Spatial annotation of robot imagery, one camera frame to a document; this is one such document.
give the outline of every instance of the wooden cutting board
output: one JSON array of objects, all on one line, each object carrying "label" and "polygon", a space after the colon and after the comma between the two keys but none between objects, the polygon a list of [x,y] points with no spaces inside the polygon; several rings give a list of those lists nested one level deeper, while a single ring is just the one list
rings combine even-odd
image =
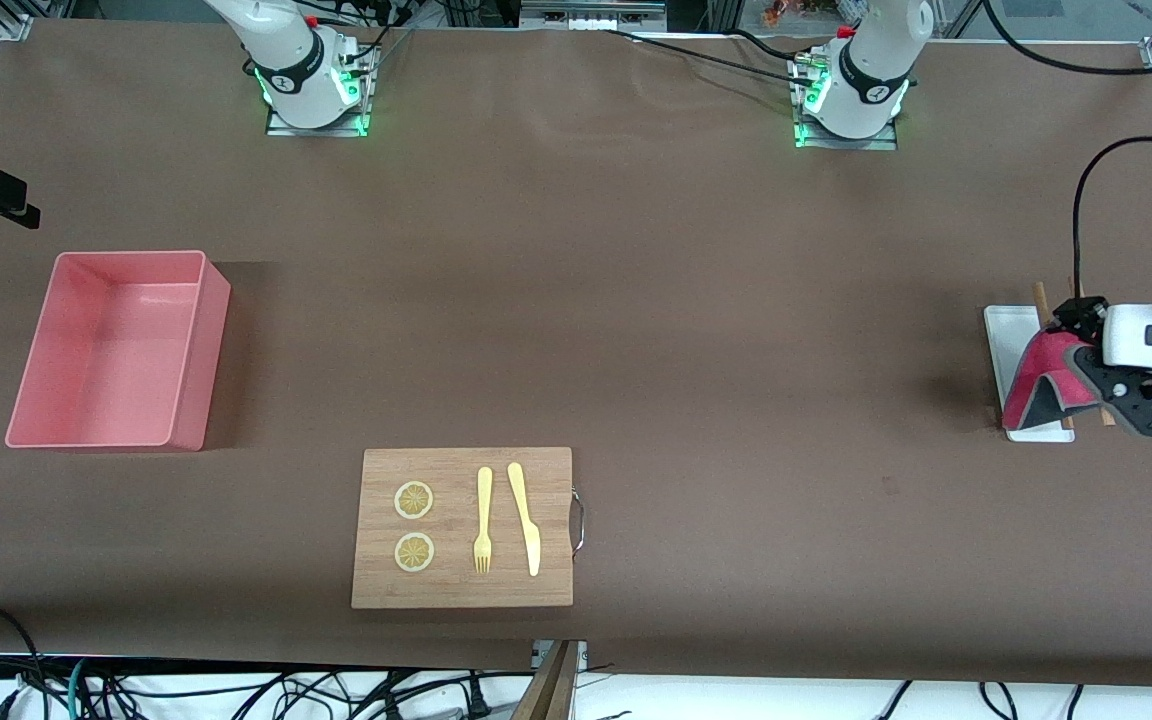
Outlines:
[{"label": "wooden cutting board", "polygon": [[[522,464],[526,508],[540,529],[540,570],[526,573],[518,507],[506,467]],[[492,468],[492,569],[473,569],[473,538],[479,533],[477,473]],[[410,480],[433,491],[424,516],[407,520],[394,507],[394,493]],[[573,501],[570,447],[465,447],[366,450],[362,460],[358,536],[353,556],[355,609],[399,607],[535,607],[573,602],[573,541],[568,521]],[[394,547],[408,533],[425,533],[434,559],[408,573],[394,560]]]}]

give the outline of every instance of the teal cable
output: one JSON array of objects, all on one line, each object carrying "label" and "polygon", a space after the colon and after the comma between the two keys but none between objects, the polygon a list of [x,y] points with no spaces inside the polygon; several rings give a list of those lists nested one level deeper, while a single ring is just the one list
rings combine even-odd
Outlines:
[{"label": "teal cable", "polygon": [[83,664],[86,658],[74,662],[74,672],[69,674],[69,692],[65,694],[65,699],[69,705],[69,720],[78,720],[78,677],[83,673]]}]

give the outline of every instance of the wooden fork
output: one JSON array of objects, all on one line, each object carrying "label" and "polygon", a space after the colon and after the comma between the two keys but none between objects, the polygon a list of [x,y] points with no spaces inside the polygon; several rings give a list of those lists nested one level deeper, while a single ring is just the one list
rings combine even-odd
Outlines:
[{"label": "wooden fork", "polygon": [[492,570],[490,514],[492,514],[492,468],[479,468],[479,537],[473,539],[473,569],[479,575]]}]

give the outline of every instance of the brown table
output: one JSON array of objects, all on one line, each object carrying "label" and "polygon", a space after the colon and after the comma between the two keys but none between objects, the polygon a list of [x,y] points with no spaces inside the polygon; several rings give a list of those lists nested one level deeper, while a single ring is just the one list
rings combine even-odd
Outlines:
[{"label": "brown table", "polygon": [[[602,33],[417,32],[365,141],[264,137],[242,59],[0,46],[44,211],[0,220],[0,605],[45,651],[1152,683],[1152,441],[1006,442],[980,320],[1062,295],[1075,179],[1152,132],[1152,77],[934,44],[901,150],[844,154],[776,83]],[[1089,290],[1152,301],[1152,147],[1085,210]],[[52,258],[174,247],[234,287],[207,449],[3,447]],[[499,445],[575,450],[576,605],[349,611],[364,448]]]}]

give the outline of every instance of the wooden knife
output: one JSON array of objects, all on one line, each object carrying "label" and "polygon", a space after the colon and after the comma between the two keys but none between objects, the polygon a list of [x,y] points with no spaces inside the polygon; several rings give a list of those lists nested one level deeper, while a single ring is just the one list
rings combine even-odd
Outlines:
[{"label": "wooden knife", "polygon": [[522,479],[522,465],[509,462],[509,487],[513,488],[513,501],[518,503],[518,518],[522,518],[522,539],[526,541],[526,573],[535,578],[540,573],[540,528],[526,514],[526,484]]}]

